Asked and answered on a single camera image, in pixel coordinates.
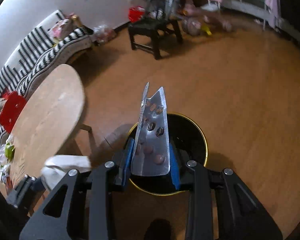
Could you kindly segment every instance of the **black and white striped cushion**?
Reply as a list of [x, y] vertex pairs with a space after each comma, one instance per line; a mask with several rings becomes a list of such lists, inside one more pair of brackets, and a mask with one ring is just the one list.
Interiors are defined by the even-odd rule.
[[[64, 16], [57, 11], [56, 18], [63, 20]], [[16, 91], [20, 87], [20, 81], [28, 76], [34, 66], [42, 59], [47, 50], [51, 49], [54, 42], [42, 26], [34, 28], [20, 43], [18, 54], [20, 55], [17, 69], [4, 65], [0, 71], [0, 96], [5, 89]]]
[[3, 125], [0, 125], [0, 144], [5, 143], [4, 141], [1, 142], [1, 137], [3, 135], [5, 135], [7, 133], [7, 131], [5, 130], [5, 128], [3, 127]]
[[71, 32], [67, 37], [60, 41], [54, 48], [46, 51], [42, 59], [36, 64], [35, 68], [28, 74], [27, 78], [23, 81], [22, 85], [18, 89], [18, 93], [22, 96], [26, 95], [27, 89], [34, 78], [34, 76], [45, 68], [49, 68], [54, 58], [61, 50], [62, 47], [66, 46], [71, 41], [77, 40], [81, 37], [87, 36], [88, 34], [83, 28], [77, 28]]

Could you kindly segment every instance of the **black wooden chair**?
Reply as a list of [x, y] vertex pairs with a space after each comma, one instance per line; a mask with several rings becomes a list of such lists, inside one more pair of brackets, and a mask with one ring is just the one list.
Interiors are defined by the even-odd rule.
[[[179, 29], [177, 20], [170, 20], [170, 13], [173, 0], [149, 0], [145, 9], [143, 17], [134, 23], [131, 23], [128, 27], [131, 48], [135, 50], [136, 48], [145, 50], [146, 52], [153, 53], [155, 59], [160, 59], [159, 51], [159, 39], [161, 36], [158, 30], [164, 31], [164, 36], [175, 34], [177, 41], [182, 43], [182, 36]], [[155, 10], [151, 12], [152, 16], [149, 15], [149, 9], [151, 6], [155, 7]], [[171, 30], [167, 27], [168, 24], [172, 24], [173, 29]], [[135, 43], [134, 35], [143, 35], [151, 38], [152, 47]]]

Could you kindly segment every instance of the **round wooden table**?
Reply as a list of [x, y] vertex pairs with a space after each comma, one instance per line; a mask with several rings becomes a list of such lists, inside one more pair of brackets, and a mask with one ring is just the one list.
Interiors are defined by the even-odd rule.
[[11, 134], [15, 155], [13, 186], [24, 177], [39, 177], [47, 158], [62, 154], [81, 125], [85, 95], [81, 79], [69, 65], [54, 69], [26, 103]]

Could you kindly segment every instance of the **gold rim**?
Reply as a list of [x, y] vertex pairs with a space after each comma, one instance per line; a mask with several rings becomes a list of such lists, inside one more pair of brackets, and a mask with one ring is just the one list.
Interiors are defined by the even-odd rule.
[[[193, 123], [193, 124], [196, 126], [196, 128], [200, 131], [200, 133], [201, 133], [201, 135], [202, 135], [202, 138], [203, 138], [203, 140], [204, 140], [205, 148], [206, 148], [206, 158], [205, 158], [205, 161], [204, 161], [204, 164], [203, 164], [203, 166], [205, 167], [205, 166], [207, 165], [207, 161], [208, 161], [208, 143], [207, 143], [207, 139], [206, 139], [206, 137], [205, 137], [203, 131], [202, 131], [201, 128], [199, 127], [199, 125], [197, 125], [192, 119], [190, 119], [189, 117], [187, 117], [187, 116], [185, 116], [185, 115], [183, 115], [183, 114], [179, 114], [179, 113], [175, 113], [175, 112], [168, 112], [168, 114], [178, 115], [178, 116], [181, 116], [181, 117], [183, 117], [183, 118], [189, 120], [189, 121], [190, 121], [191, 123]], [[131, 129], [130, 129], [129, 132], [128, 132], [128, 137], [129, 137], [129, 135], [132, 133], [132, 131], [137, 127], [137, 125], [138, 125], [138, 123], [136, 123], [135, 125], [133, 125], [133, 126], [131, 127]], [[152, 193], [152, 192], [150, 192], [150, 191], [146, 191], [146, 190], [144, 190], [143, 188], [139, 187], [137, 184], [135, 184], [135, 183], [132, 181], [132, 179], [129, 179], [129, 180], [130, 180], [130, 182], [131, 182], [137, 189], [139, 189], [139, 190], [141, 190], [141, 191], [143, 191], [143, 192], [145, 192], [145, 193], [148, 193], [148, 194], [150, 194], [150, 195], [153, 195], [153, 196], [162, 196], [162, 197], [164, 197], [164, 196], [172, 196], [172, 195], [179, 194], [179, 193], [183, 192], [183, 191], [176, 191], [176, 192], [169, 193], [169, 194], [157, 194], [157, 193]]]

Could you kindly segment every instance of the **pink clothing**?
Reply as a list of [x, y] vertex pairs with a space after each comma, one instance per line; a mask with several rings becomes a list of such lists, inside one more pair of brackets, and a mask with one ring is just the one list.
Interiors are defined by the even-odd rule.
[[275, 28], [275, 19], [279, 18], [278, 0], [266, 0], [266, 5], [270, 12], [268, 23], [272, 28]]

